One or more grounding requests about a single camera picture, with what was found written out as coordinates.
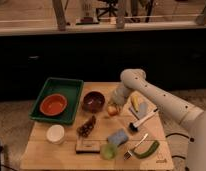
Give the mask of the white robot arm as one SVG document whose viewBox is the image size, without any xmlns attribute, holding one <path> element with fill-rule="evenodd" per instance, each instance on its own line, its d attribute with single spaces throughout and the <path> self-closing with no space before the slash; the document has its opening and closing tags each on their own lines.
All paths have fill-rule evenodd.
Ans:
<svg viewBox="0 0 206 171">
<path fill-rule="evenodd" d="M 190 134 L 185 171 L 206 171 L 206 110 L 150 84 L 142 69 L 125 69 L 120 80 L 112 101 L 124 106 L 133 91 L 140 92 Z"/>
</svg>

